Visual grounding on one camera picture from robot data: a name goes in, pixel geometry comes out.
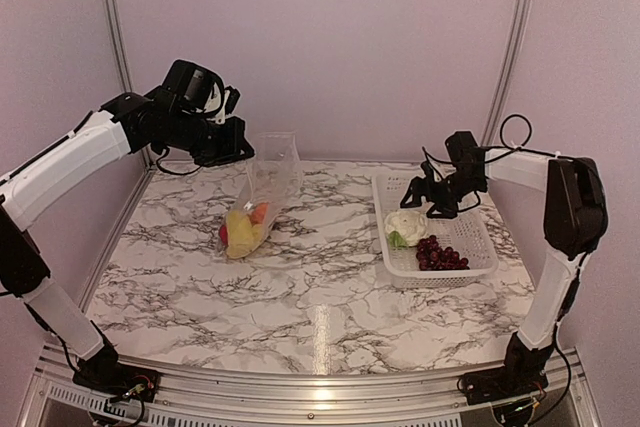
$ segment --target white marble surface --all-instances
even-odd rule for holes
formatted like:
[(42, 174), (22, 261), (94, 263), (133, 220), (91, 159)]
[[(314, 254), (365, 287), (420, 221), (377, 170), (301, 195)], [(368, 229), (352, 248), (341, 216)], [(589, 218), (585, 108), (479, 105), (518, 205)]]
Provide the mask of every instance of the white marble surface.
[(370, 178), (416, 166), (303, 164), (300, 196), (241, 261), (216, 252), (216, 232), (243, 166), (157, 174), (89, 316), (123, 354), (228, 370), (368, 374), (504, 356), (533, 287), (487, 196), (498, 271), (463, 288), (402, 292), (384, 275)]

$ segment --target transparent plastic bag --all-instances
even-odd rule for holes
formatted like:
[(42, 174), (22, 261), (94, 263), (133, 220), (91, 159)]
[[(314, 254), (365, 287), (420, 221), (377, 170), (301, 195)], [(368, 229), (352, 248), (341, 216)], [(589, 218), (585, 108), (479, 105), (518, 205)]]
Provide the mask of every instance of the transparent plastic bag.
[(260, 134), (247, 161), (247, 181), (227, 212), (220, 238), (231, 259), (246, 257), (269, 236), (273, 224), (302, 184), (293, 133)]

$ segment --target wall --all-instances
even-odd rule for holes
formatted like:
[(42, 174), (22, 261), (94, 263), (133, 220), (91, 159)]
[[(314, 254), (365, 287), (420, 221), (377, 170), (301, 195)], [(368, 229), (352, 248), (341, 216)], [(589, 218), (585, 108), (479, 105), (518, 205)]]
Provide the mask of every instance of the wall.
[[(102, 0), (0, 0), (0, 172), (72, 129), (119, 93)], [(33, 228), (54, 276), (76, 299), (142, 174), (131, 157), (67, 194)], [(43, 334), (0, 299), (0, 423), (15, 425)]]
[[(563, 325), (563, 344), (577, 345), (604, 426), (637, 425), (640, 393), (639, 5), (534, 0), (508, 100), (509, 112), (533, 122), (534, 148), (593, 157), (607, 191), (609, 231)], [(539, 277), (542, 196), (511, 186), (492, 192)]]
[(515, 0), (118, 0), (133, 83), (173, 59), (217, 71), (251, 132), (306, 158), (417, 159), (481, 136)]

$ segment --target bunch of grapes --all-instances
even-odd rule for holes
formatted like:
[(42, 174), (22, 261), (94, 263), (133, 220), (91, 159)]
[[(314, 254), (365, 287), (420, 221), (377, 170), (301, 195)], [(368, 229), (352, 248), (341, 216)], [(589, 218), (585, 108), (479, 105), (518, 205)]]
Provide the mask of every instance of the bunch of grapes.
[(416, 259), (420, 270), (469, 270), (469, 259), (460, 258), (460, 253), (452, 247), (440, 247), (435, 235), (420, 239)]

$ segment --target white plastic basket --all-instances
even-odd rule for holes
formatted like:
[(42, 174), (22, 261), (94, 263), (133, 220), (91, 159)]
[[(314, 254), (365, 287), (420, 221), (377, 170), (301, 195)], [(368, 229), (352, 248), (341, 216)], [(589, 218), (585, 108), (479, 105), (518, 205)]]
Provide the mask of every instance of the white plastic basket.
[[(373, 200), (384, 265), (391, 274), (394, 287), (401, 289), (463, 287), (498, 268), (498, 256), (480, 215), (471, 210), (455, 219), (429, 219), (429, 235), (438, 237), (441, 246), (452, 246), (461, 257), (469, 259), (470, 270), (421, 271), (416, 260), (416, 248), (394, 248), (387, 242), (384, 219), (400, 208), (413, 175), (379, 174), (373, 177)], [(426, 212), (431, 204), (420, 207)]]

